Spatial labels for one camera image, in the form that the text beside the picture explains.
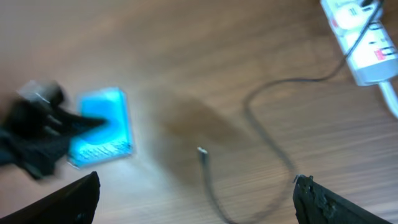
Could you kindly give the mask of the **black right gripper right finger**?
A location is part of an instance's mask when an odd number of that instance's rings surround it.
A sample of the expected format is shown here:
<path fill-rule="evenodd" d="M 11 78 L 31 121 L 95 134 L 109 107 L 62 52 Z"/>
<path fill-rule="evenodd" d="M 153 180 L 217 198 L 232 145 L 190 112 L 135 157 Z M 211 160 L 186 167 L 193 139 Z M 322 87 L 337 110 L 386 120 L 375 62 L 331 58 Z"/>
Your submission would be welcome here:
<path fill-rule="evenodd" d="M 391 224 L 313 181 L 295 178 L 293 202 L 299 224 Z"/>

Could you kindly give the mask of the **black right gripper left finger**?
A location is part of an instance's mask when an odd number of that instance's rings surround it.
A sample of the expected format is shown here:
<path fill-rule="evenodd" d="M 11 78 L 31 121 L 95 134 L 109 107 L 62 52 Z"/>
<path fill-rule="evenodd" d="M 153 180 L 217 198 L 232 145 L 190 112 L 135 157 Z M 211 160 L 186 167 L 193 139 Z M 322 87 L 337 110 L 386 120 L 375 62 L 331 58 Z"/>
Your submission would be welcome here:
<path fill-rule="evenodd" d="M 1 218 L 1 224 L 91 224 L 100 199 L 97 172 Z"/>

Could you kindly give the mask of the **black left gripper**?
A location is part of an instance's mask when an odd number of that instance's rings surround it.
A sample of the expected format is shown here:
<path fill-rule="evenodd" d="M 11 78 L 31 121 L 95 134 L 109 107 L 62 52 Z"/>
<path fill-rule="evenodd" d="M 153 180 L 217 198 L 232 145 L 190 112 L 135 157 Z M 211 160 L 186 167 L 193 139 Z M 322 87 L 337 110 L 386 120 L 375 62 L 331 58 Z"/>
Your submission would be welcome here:
<path fill-rule="evenodd" d="M 62 109 L 65 94 L 58 83 L 30 81 L 18 94 L 1 123 L 1 165 L 16 165 L 35 180 L 54 175 L 71 135 L 107 124 Z"/>

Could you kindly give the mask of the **blue Galaxy smartphone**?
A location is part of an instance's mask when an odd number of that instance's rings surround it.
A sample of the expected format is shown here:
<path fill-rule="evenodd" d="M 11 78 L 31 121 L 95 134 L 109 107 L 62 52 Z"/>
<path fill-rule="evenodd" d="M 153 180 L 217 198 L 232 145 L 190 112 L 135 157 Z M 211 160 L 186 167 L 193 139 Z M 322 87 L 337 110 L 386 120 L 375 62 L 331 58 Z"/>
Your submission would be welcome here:
<path fill-rule="evenodd" d="M 78 111 L 83 116 L 104 118 L 106 123 L 72 139 L 68 153 L 72 166 L 93 166 L 133 153 L 129 107 L 122 89 L 108 87 L 86 92 L 78 99 Z"/>

